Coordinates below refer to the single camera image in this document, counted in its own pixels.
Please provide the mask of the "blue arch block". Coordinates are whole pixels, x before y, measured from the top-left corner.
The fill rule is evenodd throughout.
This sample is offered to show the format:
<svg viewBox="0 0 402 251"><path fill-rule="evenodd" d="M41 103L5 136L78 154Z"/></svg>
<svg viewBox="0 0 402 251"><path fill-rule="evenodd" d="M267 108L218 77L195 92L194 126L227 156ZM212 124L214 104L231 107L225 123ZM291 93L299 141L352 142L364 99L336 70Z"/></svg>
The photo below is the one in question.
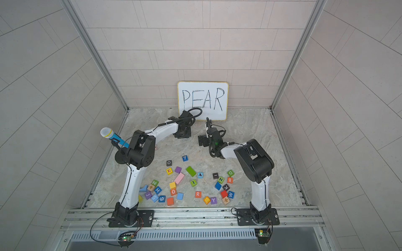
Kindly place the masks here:
<svg viewBox="0 0 402 251"><path fill-rule="evenodd" d="M144 185L144 187L140 188L139 191L140 192L146 192L148 189L148 185Z"/></svg>

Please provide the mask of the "blue toy microphone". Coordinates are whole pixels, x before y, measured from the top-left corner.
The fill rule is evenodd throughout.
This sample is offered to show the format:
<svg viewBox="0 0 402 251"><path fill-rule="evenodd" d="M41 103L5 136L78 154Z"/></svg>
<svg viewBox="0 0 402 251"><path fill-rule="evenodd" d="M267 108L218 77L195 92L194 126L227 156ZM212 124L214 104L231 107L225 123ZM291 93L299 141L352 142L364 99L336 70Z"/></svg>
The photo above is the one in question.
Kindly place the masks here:
<svg viewBox="0 0 402 251"><path fill-rule="evenodd" d="M111 128L104 127L100 134L102 137L109 139L113 144L119 147L129 148L129 143L123 140L118 134L116 134Z"/></svg>

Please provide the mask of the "orange 0 block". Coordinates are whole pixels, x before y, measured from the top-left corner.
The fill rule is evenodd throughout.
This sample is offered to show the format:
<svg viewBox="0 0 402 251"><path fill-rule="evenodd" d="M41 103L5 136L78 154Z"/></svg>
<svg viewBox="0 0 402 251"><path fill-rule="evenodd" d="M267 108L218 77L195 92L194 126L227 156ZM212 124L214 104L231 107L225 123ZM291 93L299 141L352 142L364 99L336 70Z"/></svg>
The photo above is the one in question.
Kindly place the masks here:
<svg viewBox="0 0 402 251"><path fill-rule="evenodd" d="M176 188L172 188L172 189L170 190L170 194L171 194L171 196L177 195L177 189L176 189Z"/></svg>

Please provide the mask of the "green I block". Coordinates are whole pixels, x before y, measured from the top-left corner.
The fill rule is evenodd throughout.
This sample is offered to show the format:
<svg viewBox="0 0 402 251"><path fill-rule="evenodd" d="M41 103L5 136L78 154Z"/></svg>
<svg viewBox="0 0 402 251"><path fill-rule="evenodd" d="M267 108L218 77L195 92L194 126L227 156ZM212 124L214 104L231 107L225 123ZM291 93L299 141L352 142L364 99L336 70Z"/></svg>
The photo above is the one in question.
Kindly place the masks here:
<svg viewBox="0 0 402 251"><path fill-rule="evenodd" d="M194 179L192 181L190 181L192 187L195 187L197 185L197 181Z"/></svg>

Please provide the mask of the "green 2 block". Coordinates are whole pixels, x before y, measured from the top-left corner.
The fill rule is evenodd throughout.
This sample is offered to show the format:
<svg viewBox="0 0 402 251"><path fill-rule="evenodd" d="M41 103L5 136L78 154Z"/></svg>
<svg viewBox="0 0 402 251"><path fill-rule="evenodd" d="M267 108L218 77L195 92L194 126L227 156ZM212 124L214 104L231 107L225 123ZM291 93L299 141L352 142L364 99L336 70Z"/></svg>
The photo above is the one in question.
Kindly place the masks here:
<svg viewBox="0 0 402 251"><path fill-rule="evenodd" d="M157 187L157 186L158 186L158 183L159 183L159 181L154 179L154 180L152 181L151 185Z"/></svg>

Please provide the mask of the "white board reading PEAR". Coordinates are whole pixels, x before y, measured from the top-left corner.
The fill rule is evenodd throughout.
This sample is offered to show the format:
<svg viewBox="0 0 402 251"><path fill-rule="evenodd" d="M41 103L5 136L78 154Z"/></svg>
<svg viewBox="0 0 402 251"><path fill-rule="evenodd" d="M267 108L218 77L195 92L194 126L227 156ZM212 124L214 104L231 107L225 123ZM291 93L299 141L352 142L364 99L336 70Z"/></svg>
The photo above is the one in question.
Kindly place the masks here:
<svg viewBox="0 0 402 251"><path fill-rule="evenodd" d="M229 84L227 82L180 81L178 89L179 113L191 108L203 110L198 120L227 119Z"/></svg>

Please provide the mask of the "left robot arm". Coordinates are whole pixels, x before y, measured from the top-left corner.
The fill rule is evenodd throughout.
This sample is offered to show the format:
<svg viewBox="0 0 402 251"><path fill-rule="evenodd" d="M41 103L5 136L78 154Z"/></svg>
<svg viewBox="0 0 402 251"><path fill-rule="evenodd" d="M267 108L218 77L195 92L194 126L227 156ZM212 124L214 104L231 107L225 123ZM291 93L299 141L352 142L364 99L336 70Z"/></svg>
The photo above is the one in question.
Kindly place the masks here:
<svg viewBox="0 0 402 251"><path fill-rule="evenodd" d="M179 117L170 117L166 122L155 128L137 130L133 136L123 140L111 128L105 127L100 131L102 137L109 139L117 149L115 161L127 166L127 177L119 201L115 205L112 216L107 219L110 228L132 227L139 225L139 190L144 173L155 157L156 144L173 135L178 139L191 136L191 126L195 123L200 112L193 115L190 110L184 110Z"/></svg>

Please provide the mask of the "blue H block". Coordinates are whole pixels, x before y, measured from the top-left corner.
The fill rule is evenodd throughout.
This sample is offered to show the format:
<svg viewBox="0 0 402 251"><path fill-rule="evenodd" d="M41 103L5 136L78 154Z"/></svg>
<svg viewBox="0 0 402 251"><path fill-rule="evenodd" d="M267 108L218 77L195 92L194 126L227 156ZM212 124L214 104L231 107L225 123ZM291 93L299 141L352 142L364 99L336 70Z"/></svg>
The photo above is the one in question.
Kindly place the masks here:
<svg viewBox="0 0 402 251"><path fill-rule="evenodd" d="M158 186L155 188L155 193L158 195L160 192L162 191L162 189Z"/></svg>

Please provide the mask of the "purple Y block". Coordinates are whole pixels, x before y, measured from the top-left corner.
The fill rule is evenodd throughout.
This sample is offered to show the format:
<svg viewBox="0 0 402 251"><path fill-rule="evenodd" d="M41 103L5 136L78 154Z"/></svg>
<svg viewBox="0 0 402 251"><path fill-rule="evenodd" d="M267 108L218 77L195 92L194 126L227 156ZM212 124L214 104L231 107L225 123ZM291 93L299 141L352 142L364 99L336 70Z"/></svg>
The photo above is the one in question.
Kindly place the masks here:
<svg viewBox="0 0 402 251"><path fill-rule="evenodd" d="M210 198L210 203L211 203L212 205L216 205L216 204L217 204L217 198L216 198L216 197L211 197L211 198Z"/></svg>

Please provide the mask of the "long green block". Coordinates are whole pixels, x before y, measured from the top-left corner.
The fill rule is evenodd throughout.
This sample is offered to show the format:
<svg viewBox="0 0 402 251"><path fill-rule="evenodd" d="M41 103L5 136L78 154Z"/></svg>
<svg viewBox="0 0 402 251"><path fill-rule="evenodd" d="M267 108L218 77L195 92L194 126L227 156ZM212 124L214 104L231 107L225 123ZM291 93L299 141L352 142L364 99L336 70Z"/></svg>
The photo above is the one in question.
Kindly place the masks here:
<svg viewBox="0 0 402 251"><path fill-rule="evenodd" d="M189 175L190 176L192 176L192 177L194 177L195 175L196 175L196 171L191 167L191 166L188 166L187 168L186 168L186 171L189 173Z"/></svg>

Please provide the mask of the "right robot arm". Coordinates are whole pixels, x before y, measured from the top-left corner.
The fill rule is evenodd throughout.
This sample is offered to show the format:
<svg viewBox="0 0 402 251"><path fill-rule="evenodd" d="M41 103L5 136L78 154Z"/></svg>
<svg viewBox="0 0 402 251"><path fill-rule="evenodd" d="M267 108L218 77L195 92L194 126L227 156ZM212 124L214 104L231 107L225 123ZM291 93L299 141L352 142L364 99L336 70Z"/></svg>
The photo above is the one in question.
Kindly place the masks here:
<svg viewBox="0 0 402 251"><path fill-rule="evenodd" d="M279 225L276 209L269 200L269 181L274 162L257 140L246 143L225 142L220 132L207 119L206 135L198 137L199 145L208 147L210 156L221 159L237 159L246 177L251 181L252 199L249 210L236 210L238 220L251 225Z"/></svg>

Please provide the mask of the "pink long block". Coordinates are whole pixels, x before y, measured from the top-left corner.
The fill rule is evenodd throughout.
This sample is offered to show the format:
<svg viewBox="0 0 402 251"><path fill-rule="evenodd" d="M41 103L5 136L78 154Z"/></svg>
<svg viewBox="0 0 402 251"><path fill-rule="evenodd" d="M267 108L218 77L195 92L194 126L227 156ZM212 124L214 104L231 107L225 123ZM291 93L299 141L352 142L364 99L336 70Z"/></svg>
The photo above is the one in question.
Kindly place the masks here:
<svg viewBox="0 0 402 251"><path fill-rule="evenodd" d="M179 173L174 182L178 185L183 180L184 177L185 175L183 173Z"/></svg>

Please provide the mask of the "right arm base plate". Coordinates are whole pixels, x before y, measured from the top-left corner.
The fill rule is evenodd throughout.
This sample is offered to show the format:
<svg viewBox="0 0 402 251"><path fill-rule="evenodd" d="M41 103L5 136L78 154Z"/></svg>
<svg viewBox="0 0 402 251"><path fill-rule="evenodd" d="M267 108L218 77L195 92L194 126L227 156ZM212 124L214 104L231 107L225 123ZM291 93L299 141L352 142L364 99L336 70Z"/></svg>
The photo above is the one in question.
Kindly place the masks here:
<svg viewBox="0 0 402 251"><path fill-rule="evenodd" d="M237 218L239 226L276 226L280 224L275 208L266 208L263 211L233 208L232 214Z"/></svg>

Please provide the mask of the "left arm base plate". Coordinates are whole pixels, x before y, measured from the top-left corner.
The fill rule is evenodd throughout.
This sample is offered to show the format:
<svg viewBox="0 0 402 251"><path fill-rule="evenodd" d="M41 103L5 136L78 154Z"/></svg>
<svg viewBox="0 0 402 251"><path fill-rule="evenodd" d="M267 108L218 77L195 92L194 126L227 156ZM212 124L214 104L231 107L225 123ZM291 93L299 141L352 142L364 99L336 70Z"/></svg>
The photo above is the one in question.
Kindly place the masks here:
<svg viewBox="0 0 402 251"><path fill-rule="evenodd" d="M154 210L118 210L107 219L110 228L151 227Z"/></svg>

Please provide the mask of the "purple plain block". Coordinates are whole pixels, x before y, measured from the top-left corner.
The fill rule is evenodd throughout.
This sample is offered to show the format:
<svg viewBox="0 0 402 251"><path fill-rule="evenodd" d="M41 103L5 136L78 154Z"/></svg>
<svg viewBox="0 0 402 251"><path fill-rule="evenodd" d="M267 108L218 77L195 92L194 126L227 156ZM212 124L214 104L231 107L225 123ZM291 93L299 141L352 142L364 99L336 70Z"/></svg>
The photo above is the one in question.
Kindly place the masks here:
<svg viewBox="0 0 402 251"><path fill-rule="evenodd" d="M182 168L177 166L175 169L175 172L179 174L181 172L181 170L182 170Z"/></svg>

